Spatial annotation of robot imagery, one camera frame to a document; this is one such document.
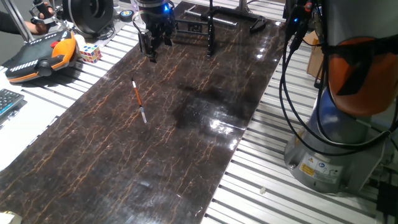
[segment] cardboard box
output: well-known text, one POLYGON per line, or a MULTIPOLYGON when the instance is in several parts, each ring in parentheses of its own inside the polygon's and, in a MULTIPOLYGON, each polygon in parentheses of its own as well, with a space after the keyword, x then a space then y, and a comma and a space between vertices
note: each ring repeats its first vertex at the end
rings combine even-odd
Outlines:
MULTIPOLYGON (((312 44, 312 45, 319 44, 318 37, 317 37, 315 31, 313 31, 309 35, 306 35, 304 37, 304 40, 307 43, 312 44)), ((313 46, 312 51, 311 51, 310 60, 308 61, 307 73, 316 78, 318 75, 319 69, 322 66, 322 62, 323 62, 323 53, 322 53, 321 47, 313 46)))

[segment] orange object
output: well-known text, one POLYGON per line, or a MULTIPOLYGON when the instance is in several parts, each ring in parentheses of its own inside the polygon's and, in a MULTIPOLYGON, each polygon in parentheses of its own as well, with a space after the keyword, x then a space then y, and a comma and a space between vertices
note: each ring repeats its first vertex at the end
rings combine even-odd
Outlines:
POLYGON ((61 42, 59 42, 55 47, 54 50, 52 51, 52 57, 56 57, 58 55, 64 55, 62 62, 51 66, 53 69, 61 67, 62 65, 68 65, 70 59, 73 56, 73 53, 75 52, 76 49, 76 40, 74 35, 71 33, 72 37, 71 39, 65 39, 61 42))
MULTIPOLYGON (((358 44, 373 40, 362 37, 340 45, 358 44)), ((363 86, 356 94, 337 95, 354 70, 337 54, 329 60, 329 87, 336 107, 356 116, 371 116, 385 111, 398 94, 398 62, 394 54, 376 55, 363 86)))
POLYGON ((38 72, 32 73, 30 75, 26 75, 24 77, 19 77, 19 78, 13 78, 13 79, 8 79, 8 81, 12 83, 17 83, 17 82, 22 82, 22 81, 27 81, 35 78, 37 76, 38 72))

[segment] keyboard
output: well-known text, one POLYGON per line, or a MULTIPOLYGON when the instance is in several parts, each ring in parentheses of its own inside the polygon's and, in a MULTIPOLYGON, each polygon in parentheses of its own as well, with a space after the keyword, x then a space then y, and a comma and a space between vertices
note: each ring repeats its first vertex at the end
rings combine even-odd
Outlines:
POLYGON ((17 106, 24 99, 24 95, 12 91, 0 90, 0 118, 17 106))

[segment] rubik's cube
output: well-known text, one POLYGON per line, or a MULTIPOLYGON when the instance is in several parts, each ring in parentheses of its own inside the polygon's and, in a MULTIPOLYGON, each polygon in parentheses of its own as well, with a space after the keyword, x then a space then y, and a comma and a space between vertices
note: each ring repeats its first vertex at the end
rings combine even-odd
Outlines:
POLYGON ((97 63, 102 57, 100 47, 92 44, 88 44, 83 49, 80 49, 80 55, 83 61, 89 63, 97 63))

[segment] hand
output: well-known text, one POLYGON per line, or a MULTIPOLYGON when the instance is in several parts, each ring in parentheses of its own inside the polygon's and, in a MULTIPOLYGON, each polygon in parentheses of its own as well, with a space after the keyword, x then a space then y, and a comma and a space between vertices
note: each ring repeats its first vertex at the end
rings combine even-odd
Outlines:
MULTIPOLYGON (((48 8, 49 12, 51 15, 54 15, 54 11, 51 7, 48 8)), ((44 19, 44 15, 42 13, 39 14, 39 18, 40 19, 44 19)), ((33 24, 31 22, 25 22, 26 26, 28 27, 28 29, 30 30, 30 33, 32 33, 33 35, 43 35, 46 34, 49 31, 49 28, 45 25, 45 24, 33 24)))

